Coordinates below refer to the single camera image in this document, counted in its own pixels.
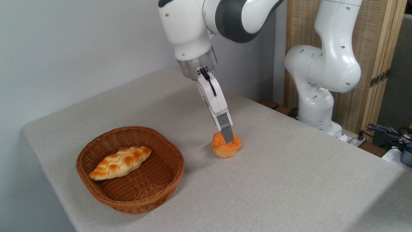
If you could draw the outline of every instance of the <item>basket rim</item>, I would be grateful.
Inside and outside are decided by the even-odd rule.
[[[95,143],[96,140],[98,139],[102,139],[103,137],[106,136],[110,136],[111,134],[119,131],[119,130],[130,130],[130,129],[144,129],[144,130],[149,130],[153,133],[155,133],[157,136],[159,136],[160,138],[162,138],[166,144],[168,146],[170,146],[174,152],[177,153],[178,157],[180,158],[180,165],[179,165],[179,170],[176,173],[176,175],[173,177],[172,182],[170,182],[165,188],[163,188],[162,190],[158,191],[155,195],[147,197],[147,198],[143,198],[143,199],[139,199],[139,200],[135,200],[135,201],[115,201],[112,200],[108,197],[103,196],[99,191],[97,191],[93,185],[94,185],[94,181],[92,180],[89,175],[85,172],[85,170],[82,168],[81,166],[81,160],[83,158],[83,156],[86,154],[87,152],[87,148],[90,147],[91,144]],[[86,188],[89,191],[93,191],[93,193],[95,194],[94,196],[98,196],[100,199],[100,202],[104,201],[107,203],[111,203],[111,204],[120,204],[120,205],[124,205],[124,204],[134,204],[134,203],[139,203],[139,202],[144,202],[144,203],[152,203],[152,202],[156,202],[159,199],[163,198],[167,193],[174,191],[176,189],[176,186],[179,182],[179,180],[181,179],[183,172],[184,172],[184,166],[185,166],[185,161],[183,158],[182,153],[180,152],[180,150],[172,143],[170,142],[166,137],[164,137],[162,134],[160,134],[158,131],[156,131],[153,128],[150,127],[145,127],[145,126],[123,126],[123,127],[119,127],[119,128],[115,128],[112,129],[110,131],[107,131],[99,136],[97,136],[96,138],[94,138],[92,141],[88,142],[87,145],[82,149],[82,151],[80,152],[79,156],[77,157],[76,160],[76,171],[77,173],[80,175],[80,179],[82,180],[82,182],[85,184]]]

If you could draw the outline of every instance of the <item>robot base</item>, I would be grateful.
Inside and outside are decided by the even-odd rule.
[[[330,123],[323,126],[313,126],[313,128],[321,130],[328,135],[336,137],[342,141],[348,141],[348,137],[342,132],[342,127],[334,121],[330,121]]]

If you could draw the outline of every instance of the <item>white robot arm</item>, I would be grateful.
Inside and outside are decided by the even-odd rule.
[[[352,32],[362,0],[322,0],[315,30],[322,48],[299,45],[286,55],[285,67],[299,95],[299,121],[339,139],[342,128],[332,119],[330,91],[348,92],[361,78],[352,50]]]
[[[196,80],[225,142],[233,125],[225,97],[213,75],[217,60],[211,39],[220,34],[245,43],[258,34],[283,0],[159,0],[159,14],[185,77]]]

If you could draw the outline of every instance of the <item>bread roll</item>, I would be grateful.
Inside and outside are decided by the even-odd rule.
[[[212,150],[215,155],[220,158],[227,158],[236,155],[237,150],[242,146],[242,142],[239,137],[233,133],[234,140],[229,143],[225,143],[221,132],[215,133],[212,141]]]
[[[145,146],[120,150],[116,154],[106,156],[89,176],[93,180],[106,180],[125,176],[140,167],[151,153],[152,149]]]

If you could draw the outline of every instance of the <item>wicker basket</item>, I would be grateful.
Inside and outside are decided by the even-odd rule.
[[[94,181],[89,177],[98,163],[119,149],[147,146],[152,154],[128,175]],[[90,193],[103,204],[127,214],[139,214],[164,204],[182,177],[185,162],[177,147],[159,132],[142,126],[121,127],[106,132],[82,150],[76,170]]]

